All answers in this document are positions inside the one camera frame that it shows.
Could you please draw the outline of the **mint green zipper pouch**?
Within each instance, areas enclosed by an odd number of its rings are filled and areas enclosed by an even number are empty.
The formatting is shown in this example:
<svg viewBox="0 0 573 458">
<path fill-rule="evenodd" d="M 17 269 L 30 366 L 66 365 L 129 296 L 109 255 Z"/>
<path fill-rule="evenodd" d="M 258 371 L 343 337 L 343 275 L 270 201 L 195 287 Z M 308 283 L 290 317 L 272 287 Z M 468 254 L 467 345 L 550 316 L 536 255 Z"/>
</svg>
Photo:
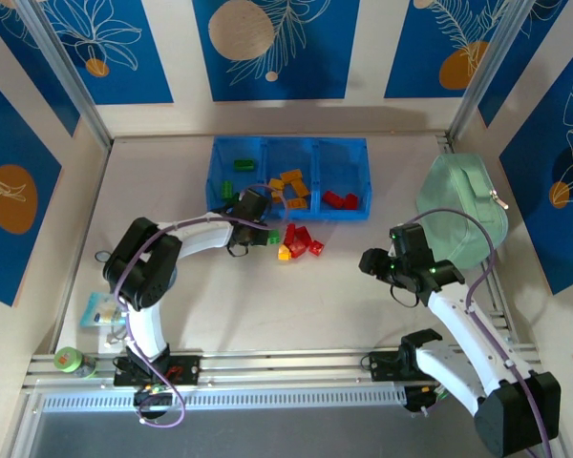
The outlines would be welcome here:
<svg viewBox="0 0 573 458">
<path fill-rule="evenodd" d="M 420 223 L 437 260 L 468 270 L 490 255 L 508 232 L 507 204 L 501 200 L 482 158 L 476 154 L 438 156 L 416 197 Z"/>
</svg>

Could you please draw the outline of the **blue and white plastic packet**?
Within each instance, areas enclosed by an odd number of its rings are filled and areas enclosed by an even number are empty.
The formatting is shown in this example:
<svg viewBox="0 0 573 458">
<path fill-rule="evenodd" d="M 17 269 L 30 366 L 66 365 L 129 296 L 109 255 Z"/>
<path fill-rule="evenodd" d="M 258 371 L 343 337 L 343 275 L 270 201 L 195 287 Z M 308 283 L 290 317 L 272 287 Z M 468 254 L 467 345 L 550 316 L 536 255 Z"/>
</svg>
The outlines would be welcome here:
<svg viewBox="0 0 573 458">
<path fill-rule="evenodd" d="M 81 327 L 123 326 L 125 317 L 122 308 L 110 293 L 93 292 L 79 321 Z"/>
</svg>

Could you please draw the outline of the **green cylindrical container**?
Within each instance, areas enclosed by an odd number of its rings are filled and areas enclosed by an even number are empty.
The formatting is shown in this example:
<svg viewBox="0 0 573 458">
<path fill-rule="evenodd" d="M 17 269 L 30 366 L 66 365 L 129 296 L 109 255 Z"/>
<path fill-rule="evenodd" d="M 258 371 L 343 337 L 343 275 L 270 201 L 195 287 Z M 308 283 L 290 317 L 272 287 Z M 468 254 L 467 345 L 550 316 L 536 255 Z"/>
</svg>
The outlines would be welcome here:
<svg viewBox="0 0 573 458">
<path fill-rule="evenodd" d="M 96 359 L 70 346 L 65 346 L 54 354 L 53 364 L 56 369 L 81 379 L 96 374 Z"/>
</svg>

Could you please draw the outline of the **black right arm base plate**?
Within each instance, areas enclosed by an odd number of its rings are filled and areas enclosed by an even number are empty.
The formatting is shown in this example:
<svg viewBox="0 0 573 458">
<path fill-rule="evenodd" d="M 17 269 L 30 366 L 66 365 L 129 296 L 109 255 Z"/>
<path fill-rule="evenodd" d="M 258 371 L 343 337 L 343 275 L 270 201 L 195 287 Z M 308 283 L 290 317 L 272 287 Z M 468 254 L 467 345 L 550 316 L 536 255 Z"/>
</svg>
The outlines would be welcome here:
<svg viewBox="0 0 573 458">
<path fill-rule="evenodd" d="M 399 351 L 373 351 L 368 354 L 371 378 L 374 382 L 406 382 L 409 374 Z"/>
</svg>

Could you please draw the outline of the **aluminium side rail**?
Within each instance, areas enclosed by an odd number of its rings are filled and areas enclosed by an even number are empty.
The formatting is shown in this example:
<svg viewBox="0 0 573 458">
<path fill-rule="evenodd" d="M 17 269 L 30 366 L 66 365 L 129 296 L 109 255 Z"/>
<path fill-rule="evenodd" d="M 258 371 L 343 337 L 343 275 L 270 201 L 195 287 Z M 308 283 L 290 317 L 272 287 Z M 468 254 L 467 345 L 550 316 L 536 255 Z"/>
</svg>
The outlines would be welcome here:
<svg viewBox="0 0 573 458">
<path fill-rule="evenodd" d="M 514 346 L 525 361 L 540 369 L 541 357 L 533 331 L 529 329 L 522 314 L 504 292 L 495 267 L 477 287 L 474 298 L 481 300 L 481 308 L 500 336 Z"/>
</svg>

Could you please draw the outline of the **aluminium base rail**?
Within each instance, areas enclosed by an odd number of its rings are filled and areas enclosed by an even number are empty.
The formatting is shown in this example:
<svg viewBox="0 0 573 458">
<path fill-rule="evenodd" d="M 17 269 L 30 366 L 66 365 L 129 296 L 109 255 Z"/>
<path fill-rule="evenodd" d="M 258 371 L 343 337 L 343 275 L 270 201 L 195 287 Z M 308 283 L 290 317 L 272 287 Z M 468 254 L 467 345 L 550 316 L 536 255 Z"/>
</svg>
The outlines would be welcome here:
<svg viewBox="0 0 573 458">
<path fill-rule="evenodd" d="M 363 367 L 366 349 L 326 349 L 301 351 L 207 352 L 175 351 L 174 356 L 197 356 L 198 385 L 229 388 L 265 386 L 339 386 L 369 385 L 371 373 Z M 116 367 L 114 354 L 96 354 L 96 373 L 91 379 L 79 379 L 59 371 L 53 356 L 32 357 L 24 388 L 60 388 L 109 385 Z"/>
</svg>

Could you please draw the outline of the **blue floral wall panel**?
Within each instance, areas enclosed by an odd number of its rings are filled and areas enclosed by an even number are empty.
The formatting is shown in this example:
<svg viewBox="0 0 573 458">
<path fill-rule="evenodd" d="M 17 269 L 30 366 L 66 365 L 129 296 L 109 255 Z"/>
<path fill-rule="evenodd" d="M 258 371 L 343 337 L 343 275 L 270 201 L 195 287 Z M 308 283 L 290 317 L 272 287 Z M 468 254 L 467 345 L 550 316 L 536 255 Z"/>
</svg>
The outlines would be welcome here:
<svg viewBox="0 0 573 458">
<path fill-rule="evenodd" d="M 573 284 L 573 57 L 499 160 L 557 294 Z"/>
<path fill-rule="evenodd" d="M 489 127 L 569 0 L 535 0 L 493 80 L 477 105 Z"/>
<path fill-rule="evenodd" d="M 0 37 L 47 101 L 64 129 L 73 136 L 80 120 L 80 112 L 40 51 L 18 13 L 14 0 L 0 0 Z"/>
<path fill-rule="evenodd" d="M 173 101 L 141 0 L 45 0 L 41 8 L 95 104 Z"/>
<path fill-rule="evenodd" d="M 342 99 L 360 0 L 192 0 L 216 102 Z"/>
<path fill-rule="evenodd" d="M 15 304 L 61 165 L 0 91 L 0 302 Z"/>
<path fill-rule="evenodd" d="M 469 86 L 511 0 L 411 0 L 385 97 L 458 97 Z"/>
</svg>

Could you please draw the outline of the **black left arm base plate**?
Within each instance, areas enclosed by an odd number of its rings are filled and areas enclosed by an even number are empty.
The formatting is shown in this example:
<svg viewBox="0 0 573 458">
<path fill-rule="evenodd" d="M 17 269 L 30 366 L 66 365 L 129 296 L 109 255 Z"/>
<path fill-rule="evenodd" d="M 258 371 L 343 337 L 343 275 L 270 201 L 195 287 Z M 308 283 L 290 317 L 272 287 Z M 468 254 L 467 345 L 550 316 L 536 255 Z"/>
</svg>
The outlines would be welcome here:
<svg viewBox="0 0 573 458">
<path fill-rule="evenodd" d="M 172 355 L 161 362 L 153 362 L 173 385 L 196 385 L 200 373 L 199 356 Z M 148 367 L 140 368 L 126 356 L 113 358 L 115 368 L 114 386 L 143 386 L 162 384 L 162 380 Z"/>
</svg>

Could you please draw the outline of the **aluminium frame post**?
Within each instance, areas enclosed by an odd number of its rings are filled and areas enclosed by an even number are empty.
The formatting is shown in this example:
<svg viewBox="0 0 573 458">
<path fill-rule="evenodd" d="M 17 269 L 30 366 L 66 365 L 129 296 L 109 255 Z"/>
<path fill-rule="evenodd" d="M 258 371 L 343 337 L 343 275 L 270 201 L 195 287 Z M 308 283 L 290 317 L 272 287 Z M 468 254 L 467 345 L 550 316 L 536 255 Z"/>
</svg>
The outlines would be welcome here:
<svg viewBox="0 0 573 458">
<path fill-rule="evenodd" d="M 478 109 L 478 104 L 494 79 L 506 54 L 511 49 L 522 24 L 532 9 L 535 0 L 510 0 L 507 11 L 498 23 L 486 53 L 466 89 L 455 117 L 446 131 L 446 140 L 454 147 Z"/>
<path fill-rule="evenodd" d="M 113 138 L 104 124 L 96 105 L 71 57 L 36 0 L 13 0 L 17 12 L 35 43 L 52 68 L 53 73 L 86 121 L 97 143 L 105 153 L 113 146 Z"/>
</svg>

